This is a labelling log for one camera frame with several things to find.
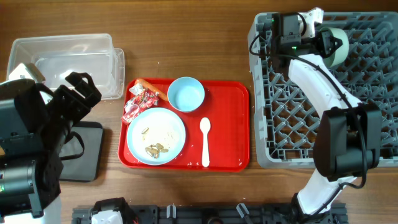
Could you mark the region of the light blue plate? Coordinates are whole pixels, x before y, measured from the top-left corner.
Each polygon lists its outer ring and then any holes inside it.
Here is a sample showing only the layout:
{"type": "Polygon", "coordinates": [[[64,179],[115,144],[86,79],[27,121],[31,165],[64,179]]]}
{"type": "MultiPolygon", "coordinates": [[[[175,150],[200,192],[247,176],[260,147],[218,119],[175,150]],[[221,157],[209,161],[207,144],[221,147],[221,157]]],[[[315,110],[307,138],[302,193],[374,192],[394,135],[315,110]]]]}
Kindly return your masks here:
{"type": "Polygon", "coordinates": [[[141,163],[159,166],[171,162],[182,151],[187,137],[183,121],[173,111],[165,108],[150,108],[135,118],[127,129],[129,152],[141,163]],[[158,159],[149,156],[142,143],[141,132],[144,128],[157,128],[167,135],[169,151],[161,153],[158,159]]]}

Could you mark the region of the orange carrot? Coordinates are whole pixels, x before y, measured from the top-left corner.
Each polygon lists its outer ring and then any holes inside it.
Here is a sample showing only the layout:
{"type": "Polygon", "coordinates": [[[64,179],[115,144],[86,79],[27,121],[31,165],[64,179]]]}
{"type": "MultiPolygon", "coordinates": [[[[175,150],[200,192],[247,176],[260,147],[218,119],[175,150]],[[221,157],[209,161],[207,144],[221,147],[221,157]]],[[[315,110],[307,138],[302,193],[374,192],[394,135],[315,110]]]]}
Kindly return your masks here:
{"type": "Polygon", "coordinates": [[[149,82],[145,81],[145,80],[142,79],[142,78],[138,78],[138,79],[134,82],[134,84],[135,84],[135,85],[136,85],[136,84],[141,84],[144,88],[147,88],[147,89],[149,89],[150,91],[156,93],[157,96],[158,96],[160,99],[162,99],[162,100],[164,100],[164,101],[166,101],[166,102],[169,101],[167,95],[166,95],[164,92],[160,91],[157,87],[155,87],[154,85],[150,84],[149,82]]]}

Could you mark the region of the white plastic spoon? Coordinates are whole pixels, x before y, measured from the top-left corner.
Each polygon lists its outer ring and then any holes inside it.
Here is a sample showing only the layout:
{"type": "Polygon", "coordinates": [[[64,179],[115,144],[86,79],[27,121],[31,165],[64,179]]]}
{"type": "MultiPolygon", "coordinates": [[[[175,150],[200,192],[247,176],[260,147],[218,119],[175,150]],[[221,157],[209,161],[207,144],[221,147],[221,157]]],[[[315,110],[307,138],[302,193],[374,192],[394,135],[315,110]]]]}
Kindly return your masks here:
{"type": "Polygon", "coordinates": [[[200,130],[203,134],[203,147],[202,147],[202,157],[201,163],[203,167],[208,167],[210,165],[210,153],[208,147],[208,133],[211,129],[210,120],[204,117],[200,121],[200,130]]]}

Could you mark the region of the mint green bowl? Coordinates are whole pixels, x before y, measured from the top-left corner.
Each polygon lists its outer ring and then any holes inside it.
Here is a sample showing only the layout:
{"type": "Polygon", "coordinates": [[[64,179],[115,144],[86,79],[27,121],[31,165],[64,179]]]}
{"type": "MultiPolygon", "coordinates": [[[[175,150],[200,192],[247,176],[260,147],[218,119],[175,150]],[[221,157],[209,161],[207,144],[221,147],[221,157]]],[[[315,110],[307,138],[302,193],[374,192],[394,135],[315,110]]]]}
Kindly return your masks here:
{"type": "Polygon", "coordinates": [[[339,28],[324,27],[317,35],[318,51],[327,67],[343,63],[349,52],[346,32],[339,28]]]}

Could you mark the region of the light blue bowl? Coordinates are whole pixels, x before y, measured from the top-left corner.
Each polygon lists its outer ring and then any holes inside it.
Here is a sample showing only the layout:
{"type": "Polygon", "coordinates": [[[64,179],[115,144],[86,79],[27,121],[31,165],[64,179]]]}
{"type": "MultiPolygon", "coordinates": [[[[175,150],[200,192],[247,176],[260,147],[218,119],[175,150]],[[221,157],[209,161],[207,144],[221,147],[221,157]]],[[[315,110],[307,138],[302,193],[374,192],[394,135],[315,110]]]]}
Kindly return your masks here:
{"type": "Polygon", "coordinates": [[[195,78],[180,77],[170,84],[167,97],[173,108],[190,113],[198,109],[204,102],[205,89],[195,78]]]}

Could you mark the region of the peanut shell scraps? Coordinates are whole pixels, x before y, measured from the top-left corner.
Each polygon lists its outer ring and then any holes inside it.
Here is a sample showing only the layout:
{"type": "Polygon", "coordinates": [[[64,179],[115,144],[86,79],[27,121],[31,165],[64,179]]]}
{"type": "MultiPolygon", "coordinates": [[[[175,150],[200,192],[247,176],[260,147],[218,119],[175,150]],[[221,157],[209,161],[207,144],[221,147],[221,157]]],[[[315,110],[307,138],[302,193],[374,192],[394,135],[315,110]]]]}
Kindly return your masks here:
{"type": "Polygon", "coordinates": [[[154,159],[169,151],[166,133],[157,128],[144,128],[141,132],[145,152],[154,159]]]}

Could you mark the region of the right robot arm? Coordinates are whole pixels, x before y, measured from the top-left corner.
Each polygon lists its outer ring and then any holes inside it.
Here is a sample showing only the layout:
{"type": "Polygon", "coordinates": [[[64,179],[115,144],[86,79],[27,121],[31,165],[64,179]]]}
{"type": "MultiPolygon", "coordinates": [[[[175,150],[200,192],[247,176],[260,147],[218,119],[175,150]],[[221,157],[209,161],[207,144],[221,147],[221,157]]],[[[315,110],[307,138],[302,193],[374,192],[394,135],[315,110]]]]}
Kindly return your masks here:
{"type": "Polygon", "coordinates": [[[320,117],[313,161],[315,170],[307,185],[294,196],[298,218],[314,220],[330,210],[345,187],[360,189],[369,169],[379,165],[381,110],[363,103],[331,74],[349,51],[346,32],[323,27],[322,17],[293,12],[272,16],[271,60],[279,72],[287,72],[320,117]]]}

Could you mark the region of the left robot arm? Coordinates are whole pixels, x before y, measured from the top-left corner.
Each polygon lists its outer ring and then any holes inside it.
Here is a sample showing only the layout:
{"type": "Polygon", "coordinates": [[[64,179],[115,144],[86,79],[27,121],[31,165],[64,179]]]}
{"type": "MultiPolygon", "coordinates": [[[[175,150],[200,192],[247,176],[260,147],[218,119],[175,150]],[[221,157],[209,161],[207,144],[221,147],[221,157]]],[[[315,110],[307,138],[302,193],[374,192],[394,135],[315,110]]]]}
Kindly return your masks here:
{"type": "Polygon", "coordinates": [[[72,72],[55,91],[32,79],[1,84],[1,223],[56,223],[64,144],[72,127],[101,101],[87,73],[72,72]]]}

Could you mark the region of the red snack wrapper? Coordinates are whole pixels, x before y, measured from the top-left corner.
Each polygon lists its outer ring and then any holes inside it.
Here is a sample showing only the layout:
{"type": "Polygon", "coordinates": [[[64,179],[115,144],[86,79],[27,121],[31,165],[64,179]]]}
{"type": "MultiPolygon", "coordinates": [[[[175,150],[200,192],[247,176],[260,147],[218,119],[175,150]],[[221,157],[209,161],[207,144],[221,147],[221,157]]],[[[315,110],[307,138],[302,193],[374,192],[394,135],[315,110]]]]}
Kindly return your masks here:
{"type": "Polygon", "coordinates": [[[121,118],[124,124],[131,123],[145,110],[156,106],[159,100],[158,92],[153,92],[140,83],[130,88],[129,92],[133,94],[133,97],[124,105],[124,114],[121,118]]]}

